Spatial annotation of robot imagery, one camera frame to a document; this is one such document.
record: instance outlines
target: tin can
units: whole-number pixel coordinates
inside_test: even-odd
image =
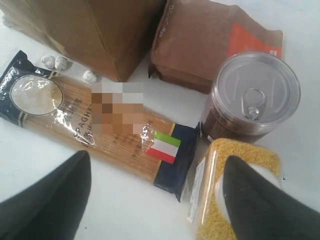
[[[275,56],[246,52],[221,67],[201,117],[209,141],[229,138],[253,143],[290,118],[301,90],[293,70]]]

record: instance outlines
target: orange label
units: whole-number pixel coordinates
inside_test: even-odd
[[[282,47],[266,45],[241,25],[234,24],[230,37],[228,57],[250,51],[268,53],[278,58],[282,56]]]

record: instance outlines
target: italian flag label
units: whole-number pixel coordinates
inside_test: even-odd
[[[173,164],[175,162],[181,140],[154,131],[154,144],[145,152],[157,159]]]

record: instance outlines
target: brown paper bag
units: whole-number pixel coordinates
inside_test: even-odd
[[[0,0],[18,30],[118,82],[151,47],[165,0]]]
[[[283,33],[270,31],[240,7],[209,0],[168,0],[151,51],[149,75],[208,94],[234,54],[282,55]]]

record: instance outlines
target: pull tab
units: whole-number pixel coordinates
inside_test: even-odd
[[[265,94],[254,88],[248,89],[242,96],[242,113],[252,120],[258,120],[264,113],[267,98]]]

